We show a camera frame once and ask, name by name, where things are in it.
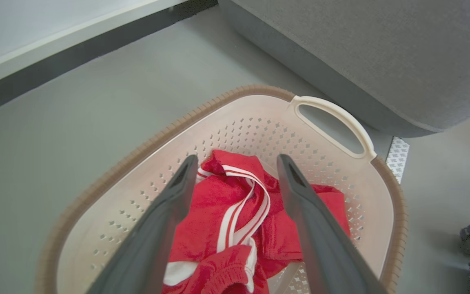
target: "beige basket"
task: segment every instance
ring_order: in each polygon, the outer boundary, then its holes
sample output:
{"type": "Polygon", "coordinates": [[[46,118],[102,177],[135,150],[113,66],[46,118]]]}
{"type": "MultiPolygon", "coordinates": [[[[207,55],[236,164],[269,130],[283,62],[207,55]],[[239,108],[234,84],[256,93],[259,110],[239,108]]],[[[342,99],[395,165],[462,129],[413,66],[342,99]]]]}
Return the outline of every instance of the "beige basket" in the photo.
{"type": "MultiPolygon", "coordinates": [[[[38,294],[83,294],[137,219],[189,154],[212,149],[259,157],[276,175],[276,157],[291,156],[309,182],[346,195],[355,246],[390,293],[396,290],[407,238],[407,209],[399,184],[360,123],[322,99],[269,86],[247,86],[200,106],[148,140],[88,188],[63,213],[40,258],[38,294]],[[299,112],[325,110],[364,147],[354,154],[299,112]]],[[[272,294],[309,293],[304,263],[268,280],[272,294]]]]}

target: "white wall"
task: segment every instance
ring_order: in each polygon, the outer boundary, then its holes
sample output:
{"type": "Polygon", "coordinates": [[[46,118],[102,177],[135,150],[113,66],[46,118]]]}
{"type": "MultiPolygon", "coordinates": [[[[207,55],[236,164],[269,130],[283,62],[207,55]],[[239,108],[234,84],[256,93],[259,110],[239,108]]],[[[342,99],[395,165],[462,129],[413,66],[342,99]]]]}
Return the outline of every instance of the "white wall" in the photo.
{"type": "Polygon", "coordinates": [[[0,78],[186,0],[0,0],[0,78]]]}

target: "red clothing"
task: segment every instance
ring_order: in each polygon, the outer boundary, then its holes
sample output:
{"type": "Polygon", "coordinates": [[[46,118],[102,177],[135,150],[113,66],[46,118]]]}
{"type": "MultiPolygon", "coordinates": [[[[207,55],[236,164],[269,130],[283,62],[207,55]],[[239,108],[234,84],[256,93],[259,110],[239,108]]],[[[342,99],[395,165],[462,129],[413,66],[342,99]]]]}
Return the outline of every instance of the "red clothing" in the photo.
{"type": "MultiPolygon", "coordinates": [[[[312,185],[350,236],[344,195],[312,185]]],[[[267,294],[266,279],[302,260],[278,180],[256,156],[215,150],[201,164],[190,212],[177,226],[164,294],[267,294]]]]}

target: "gray sofa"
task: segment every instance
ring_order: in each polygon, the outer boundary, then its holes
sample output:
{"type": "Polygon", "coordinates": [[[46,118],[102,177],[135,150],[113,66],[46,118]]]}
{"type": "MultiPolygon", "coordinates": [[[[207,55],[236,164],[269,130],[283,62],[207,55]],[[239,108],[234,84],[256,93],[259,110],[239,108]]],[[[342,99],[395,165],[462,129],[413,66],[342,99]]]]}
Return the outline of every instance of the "gray sofa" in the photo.
{"type": "Polygon", "coordinates": [[[470,0],[219,0],[244,37],[372,127],[401,137],[470,117],[470,0]]]}

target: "basket hole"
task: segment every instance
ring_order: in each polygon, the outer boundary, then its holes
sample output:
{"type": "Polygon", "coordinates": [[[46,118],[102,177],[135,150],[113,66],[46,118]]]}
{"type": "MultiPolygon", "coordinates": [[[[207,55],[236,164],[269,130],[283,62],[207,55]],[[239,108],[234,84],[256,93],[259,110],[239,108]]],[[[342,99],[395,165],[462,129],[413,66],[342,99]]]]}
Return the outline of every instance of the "basket hole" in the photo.
{"type": "Polygon", "coordinates": [[[356,154],[364,152],[362,144],[344,123],[331,114],[318,108],[301,105],[299,107],[300,114],[311,121],[316,127],[324,130],[326,134],[341,143],[345,148],[356,154]]]}

